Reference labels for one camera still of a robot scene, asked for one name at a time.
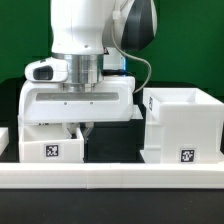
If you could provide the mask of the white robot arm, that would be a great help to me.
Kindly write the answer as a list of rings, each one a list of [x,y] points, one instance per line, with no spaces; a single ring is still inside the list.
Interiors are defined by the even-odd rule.
[[[105,50],[125,55],[155,37],[153,0],[51,0],[52,55],[25,68],[18,121],[38,124],[128,121],[135,79],[103,75]]]

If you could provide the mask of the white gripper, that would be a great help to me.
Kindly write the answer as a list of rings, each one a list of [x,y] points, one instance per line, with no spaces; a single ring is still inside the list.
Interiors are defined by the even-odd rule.
[[[72,139],[77,138],[75,123],[85,123],[83,137],[93,122],[129,121],[134,113],[133,77],[106,76],[90,92],[67,92],[61,83],[26,81],[19,100],[18,118],[25,124],[67,123]]]

